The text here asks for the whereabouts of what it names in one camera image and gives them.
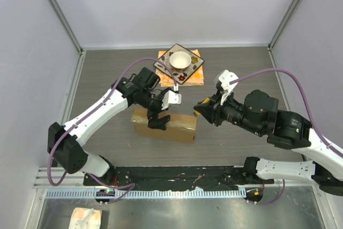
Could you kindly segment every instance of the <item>checkered cloth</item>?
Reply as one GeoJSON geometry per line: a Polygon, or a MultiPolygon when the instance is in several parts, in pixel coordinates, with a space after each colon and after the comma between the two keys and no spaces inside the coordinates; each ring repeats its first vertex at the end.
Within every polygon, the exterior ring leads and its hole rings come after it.
{"type": "MultiPolygon", "coordinates": [[[[159,51],[158,58],[160,58],[165,52],[166,51],[159,51]]],[[[192,50],[192,52],[200,56],[198,49],[192,50]]],[[[166,75],[159,69],[156,69],[156,74],[161,78],[160,84],[162,87],[172,87],[174,85],[173,79],[171,79],[168,75],[166,75]]],[[[196,85],[204,85],[203,66],[200,66],[200,68],[195,73],[193,73],[193,75],[189,77],[189,79],[181,86],[196,86],[196,85]]]]}

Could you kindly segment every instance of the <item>box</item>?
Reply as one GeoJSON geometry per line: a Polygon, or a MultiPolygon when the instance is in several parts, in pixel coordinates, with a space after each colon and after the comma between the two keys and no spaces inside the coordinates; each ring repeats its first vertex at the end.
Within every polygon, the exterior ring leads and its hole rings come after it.
{"type": "Polygon", "coordinates": [[[166,139],[168,141],[193,143],[197,129],[197,118],[192,115],[175,114],[162,112],[159,118],[170,115],[170,121],[167,123],[167,130],[150,129],[146,117],[147,109],[135,108],[132,115],[132,123],[139,135],[166,139]]]}

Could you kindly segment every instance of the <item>white bowl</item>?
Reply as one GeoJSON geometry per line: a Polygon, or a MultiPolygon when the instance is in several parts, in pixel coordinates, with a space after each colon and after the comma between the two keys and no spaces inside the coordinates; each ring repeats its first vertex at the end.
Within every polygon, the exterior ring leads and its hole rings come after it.
{"type": "Polygon", "coordinates": [[[187,54],[186,52],[183,51],[178,51],[173,53],[170,58],[170,65],[176,69],[176,70],[184,70],[187,67],[189,67],[189,65],[192,62],[192,57],[187,54]]]}

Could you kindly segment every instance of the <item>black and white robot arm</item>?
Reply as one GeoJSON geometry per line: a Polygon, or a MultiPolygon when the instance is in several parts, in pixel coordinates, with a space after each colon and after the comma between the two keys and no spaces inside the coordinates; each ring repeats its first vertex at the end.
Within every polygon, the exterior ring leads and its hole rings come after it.
{"type": "Polygon", "coordinates": [[[343,149],[330,142],[325,145],[310,121],[295,112],[278,110],[279,100],[260,90],[252,91],[241,104],[234,99],[237,75],[225,70],[217,76],[217,93],[194,106],[206,120],[219,126],[223,121],[239,126],[267,142],[303,154],[313,161],[279,162],[248,157],[244,169],[250,176],[286,179],[318,184],[320,189],[343,196],[343,149]]]}
{"type": "Polygon", "coordinates": [[[122,78],[115,91],[112,91],[112,85],[103,97],[79,116],[63,125],[52,124],[48,134],[48,152],[51,152],[66,129],[74,127],[56,149],[54,159],[69,174],[82,171],[95,175],[103,183],[111,184],[115,174],[114,166],[104,157],[84,151],[83,146],[110,118],[132,104],[147,108],[150,128],[165,130],[170,116],[158,118],[158,115],[168,109],[169,105],[180,104],[181,95],[178,94],[177,86],[174,86],[174,89],[166,88],[157,95],[153,94],[153,89],[159,81],[159,76],[147,68],[143,68],[138,75],[132,75],[129,79],[122,78]]]}

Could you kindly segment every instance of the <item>white wall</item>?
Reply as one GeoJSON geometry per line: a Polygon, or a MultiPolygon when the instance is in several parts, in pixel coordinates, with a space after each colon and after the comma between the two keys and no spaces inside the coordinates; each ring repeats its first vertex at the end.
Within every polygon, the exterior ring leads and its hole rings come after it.
{"type": "Polygon", "coordinates": [[[77,52],[47,0],[0,0],[1,228],[24,228],[77,52]]]}
{"type": "Polygon", "coordinates": [[[57,0],[81,46],[269,43],[291,0],[57,0]]]}
{"type": "MultiPolygon", "coordinates": [[[[343,147],[342,0],[302,0],[274,49],[281,68],[304,87],[322,133],[343,147]]],[[[282,77],[292,110],[305,114],[298,89],[282,77]]],[[[330,197],[343,228],[343,197],[330,197]]]]}

